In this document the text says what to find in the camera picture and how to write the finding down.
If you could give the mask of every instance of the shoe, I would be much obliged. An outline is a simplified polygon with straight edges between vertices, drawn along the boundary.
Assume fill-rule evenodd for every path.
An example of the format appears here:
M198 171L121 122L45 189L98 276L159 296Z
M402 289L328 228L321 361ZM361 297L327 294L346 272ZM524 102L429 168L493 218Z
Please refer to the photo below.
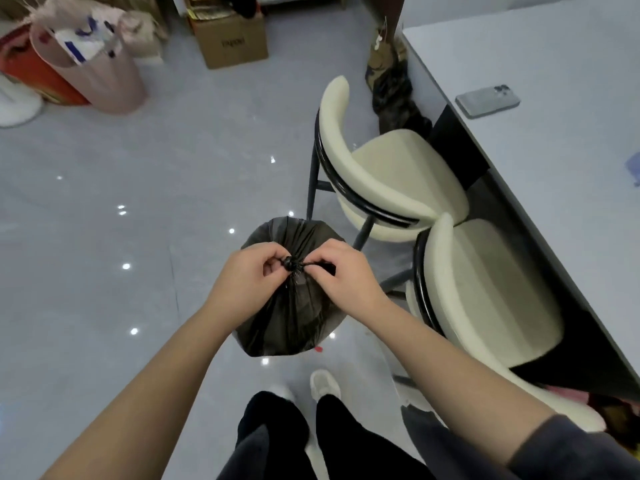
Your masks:
M340 399L340 386L338 381L331 375L331 372L319 369L311 374L311 396L320 401L320 398L327 394L332 394Z
M291 389L282 384L274 384L273 386L267 389L268 392L275 394L287 401L291 401L292 403L296 403L296 396L293 395Z

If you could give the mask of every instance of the cream upholstered chair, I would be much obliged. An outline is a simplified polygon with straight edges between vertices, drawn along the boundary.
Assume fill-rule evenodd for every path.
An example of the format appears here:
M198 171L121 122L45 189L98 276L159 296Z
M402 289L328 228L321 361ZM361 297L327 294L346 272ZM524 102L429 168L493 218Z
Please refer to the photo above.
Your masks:
M345 215L360 231L356 249L370 235L380 241L414 241L443 212L462 222L469 211L464 190L418 134L395 130L349 151L342 135L348 103L349 83L337 77L324 91L316 117L307 219L319 189L336 192ZM320 165L329 182L318 181Z
M603 431L604 420L587 405L509 370L546 354L563 337L559 306L540 273L491 223L453 224L443 214L418 238L414 279L406 287L412 314L585 431Z

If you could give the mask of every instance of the hand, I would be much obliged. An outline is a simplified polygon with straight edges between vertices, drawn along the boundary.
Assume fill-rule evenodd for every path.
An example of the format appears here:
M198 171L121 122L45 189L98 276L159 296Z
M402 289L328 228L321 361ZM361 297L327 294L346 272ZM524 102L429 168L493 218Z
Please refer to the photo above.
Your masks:
M380 288L364 254L346 242L329 239L304 262L320 260L335 266L335 276L320 266L306 266L305 271L322 286L332 302L357 321L366 322L392 303Z
M290 273L280 260L290 252L276 242L235 251L222 268L203 309L231 333L258 313Z

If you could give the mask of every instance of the white table top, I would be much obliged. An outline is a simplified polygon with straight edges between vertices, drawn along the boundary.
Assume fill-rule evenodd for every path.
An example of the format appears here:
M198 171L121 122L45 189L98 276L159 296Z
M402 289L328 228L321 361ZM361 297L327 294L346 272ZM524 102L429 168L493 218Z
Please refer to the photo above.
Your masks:
M640 374L640 0L572 0L404 31L492 167ZM519 107L469 120L459 94Z

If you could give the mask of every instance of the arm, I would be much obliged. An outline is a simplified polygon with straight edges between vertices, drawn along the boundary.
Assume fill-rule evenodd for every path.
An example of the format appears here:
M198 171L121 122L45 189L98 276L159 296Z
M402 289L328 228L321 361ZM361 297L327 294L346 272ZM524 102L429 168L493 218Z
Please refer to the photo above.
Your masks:
M231 255L204 306L46 471L44 480L158 480L222 342L289 275L274 242Z
M506 465L555 412L419 322L383 293L364 255L327 241L306 270L347 314L373 331L396 355L446 425L492 459Z

